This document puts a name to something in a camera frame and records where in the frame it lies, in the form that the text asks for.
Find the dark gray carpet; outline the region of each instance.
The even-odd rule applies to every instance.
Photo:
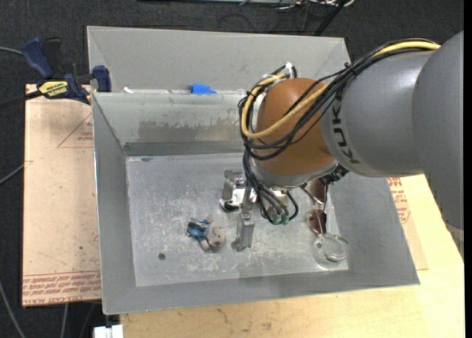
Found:
[[[321,8],[314,14],[323,14]],[[305,22],[297,10],[279,13],[262,5],[188,1],[137,0],[0,0],[0,46],[20,49],[34,36],[59,37],[65,62],[87,72],[87,25],[179,28],[183,30],[272,32],[311,35],[320,20]],[[464,0],[357,0],[327,28],[325,36],[344,37],[352,58],[403,37],[430,38],[440,43],[464,28]],[[39,74],[20,58],[0,52],[0,101],[19,97],[25,83]],[[24,108],[0,111],[0,178],[23,160]],[[0,186],[0,279],[27,337],[58,337],[63,307],[19,306],[21,284],[22,172]],[[72,306],[66,336],[76,337],[89,306]],[[92,319],[100,319],[96,308]],[[0,303],[0,337],[17,337]]]

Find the small metal part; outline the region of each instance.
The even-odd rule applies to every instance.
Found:
[[[244,205],[247,210],[252,208],[256,202],[256,194],[249,189],[246,190],[246,178],[241,170],[226,170],[224,172],[225,181],[223,184],[223,195],[220,199],[220,206],[225,212],[236,212]]]
[[[248,213],[241,213],[237,219],[236,240],[231,246],[238,252],[251,247],[255,222]]]
[[[316,235],[326,233],[327,216],[324,210],[312,210],[308,213],[308,225]]]

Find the cardboard sheet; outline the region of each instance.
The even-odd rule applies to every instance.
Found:
[[[26,103],[23,306],[100,299],[91,107]]]

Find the blue object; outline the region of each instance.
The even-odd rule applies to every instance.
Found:
[[[40,91],[44,97],[49,99],[61,99],[67,98],[72,100],[77,100],[79,102],[84,102],[89,104],[89,99],[87,98],[90,94],[89,92],[80,85],[74,76],[71,73],[66,73],[63,78],[62,75],[59,75],[59,80],[55,79],[55,70],[51,67],[50,62],[47,57],[44,55],[44,45],[49,44],[47,49],[50,49],[49,55],[53,60],[56,59],[56,55],[59,53],[59,46],[55,45],[51,47],[52,39],[49,39],[43,44],[42,38],[36,36],[35,38],[28,41],[21,52],[23,53],[24,58],[27,63],[33,68],[38,70],[41,73],[42,81],[36,85],[38,91]],[[57,68],[61,68],[61,63],[55,61],[53,63]],[[104,66],[95,66],[92,70],[91,75],[88,75],[87,78],[90,80],[90,77],[93,77],[97,80],[98,91],[99,92],[110,92],[111,91],[111,81],[108,70]],[[49,87],[54,88],[54,83],[52,86],[49,86],[49,81],[65,82],[66,86],[60,85],[56,89],[49,89]]]
[[[206,85],[199,85],[198,83],[194,83],[192,85],[192,94],[216,94],[215,90],[211,90],[209,86]]]
[[[64,79],[67,81],[69,85],[69,91],[66,93],[64,97],[67,99],[73,99],[79,102],[84,102],[86,104],[89,104],[89,101],[87,100],[87,96],[89,95],[89,92],[86,91],[81,85],[77,83],[74,76],[71,75],[70,73],[67,73],[64,76]]]
[[[206,239],[209,232],[210,223],[207,220],[197,220],[191,218],[187,225],[187,234],[197,238],[198,242]]]
[[[108,70],[103,66],[95,66],[91,73],[98,82],[99,92],[111,92],[111,80],[108,74]]]
[[[43,79],[46,80],[53,76],[54,71],[41,50],[41,43],[42,39],[37,36],[23,45],[21,51],[23,52],[23,56],[27,60],[29,66],[40,72]]]

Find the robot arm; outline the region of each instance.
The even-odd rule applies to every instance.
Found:
[[[424,173],[463,248],[462,62],[463,32],[441,47],[386,44],[329,83],[283,76],[260,83],[240,105],[252,176],[290,190],[339,165],[363,176]]]

